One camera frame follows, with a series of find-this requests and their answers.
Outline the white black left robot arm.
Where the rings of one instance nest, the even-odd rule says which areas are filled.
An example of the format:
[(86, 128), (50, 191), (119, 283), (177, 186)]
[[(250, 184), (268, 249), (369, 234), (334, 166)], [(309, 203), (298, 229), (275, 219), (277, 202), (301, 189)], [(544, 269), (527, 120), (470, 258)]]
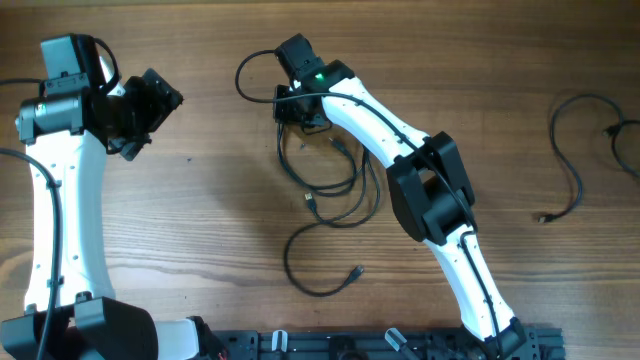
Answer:
[(100, 39), (41, 45), (47, 77), (16, 119), (34, 194), (34, 257), (20, 317), (1, 325), (17, 359), (203, 359), (220, 352), (198, 317), (156, 321), (118, 301), (104, 254), (107, 158), (134, 159), (182, 103), (157, 72), (122, 81)]

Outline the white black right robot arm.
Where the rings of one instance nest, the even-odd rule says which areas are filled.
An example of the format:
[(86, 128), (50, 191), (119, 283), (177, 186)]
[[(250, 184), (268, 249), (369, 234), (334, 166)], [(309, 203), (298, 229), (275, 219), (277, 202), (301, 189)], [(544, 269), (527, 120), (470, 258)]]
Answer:
[(477, 240), (475, 195), (454, 140), (402, 121), (339, 60), (324, 63), (296, 34), (274, 51), (289, 79), (275, 99), (292, 114), (321, 112), (353, 135), (385, 167), (394, 215), (403, 230), (431, 249), (458, 302), (474, 354), (507, 359), (526, 340), (504, 301)]

